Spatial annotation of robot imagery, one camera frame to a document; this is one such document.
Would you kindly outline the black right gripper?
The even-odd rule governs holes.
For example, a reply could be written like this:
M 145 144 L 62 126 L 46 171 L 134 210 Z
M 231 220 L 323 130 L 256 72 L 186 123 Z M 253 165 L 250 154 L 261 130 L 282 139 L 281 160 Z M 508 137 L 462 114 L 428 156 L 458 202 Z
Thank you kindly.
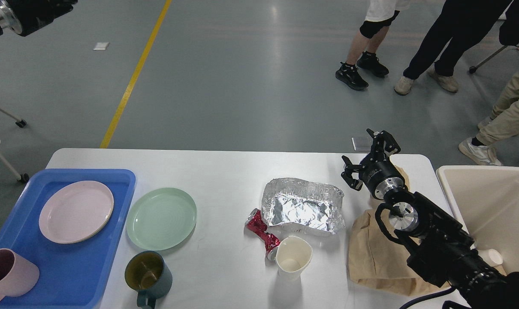
M 367 129 L 372 138 L 371 151 L 359 165 L 353 164 L 347 156 L 342 156 L 344 171 L 341 176 L 350 188 L 360 191 L 366 187 L 371 196 L 384 201 L 395 192 L 407 191 L 404 176 L 389 160 L 393 154 L 401 152 L 401 147 L 391 133 Z

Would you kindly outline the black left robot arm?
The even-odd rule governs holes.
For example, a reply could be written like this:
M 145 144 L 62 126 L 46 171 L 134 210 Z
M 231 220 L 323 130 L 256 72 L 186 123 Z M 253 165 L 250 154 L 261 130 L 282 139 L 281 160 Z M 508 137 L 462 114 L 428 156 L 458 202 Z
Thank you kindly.
M 77 0 L 0 0 L 0 36 L 4 29 L 28 36 L 67 14 L 76 4 Z

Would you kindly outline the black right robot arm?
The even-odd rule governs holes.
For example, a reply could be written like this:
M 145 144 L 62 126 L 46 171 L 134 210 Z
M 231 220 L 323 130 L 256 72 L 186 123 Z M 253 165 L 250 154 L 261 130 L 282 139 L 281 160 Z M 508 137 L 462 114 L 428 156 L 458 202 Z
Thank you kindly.
M 343 156 L 341 176 L 350 188 L 367 186 L 381 204 L 375 220 L 385 237 L 404 246 L 409 268 L 435 286 L 450 288 L 403 305 L 404 309 L 458 290 L 469 309 L 519 309 L 519 272 L 506 276 L 489 266 L 473 249 L 474 239 L 459 221 L 419 192 L 410 192 L 389 157 L 401 147 L 387 131 L 367 129 L 373 139 L 360 164 Z

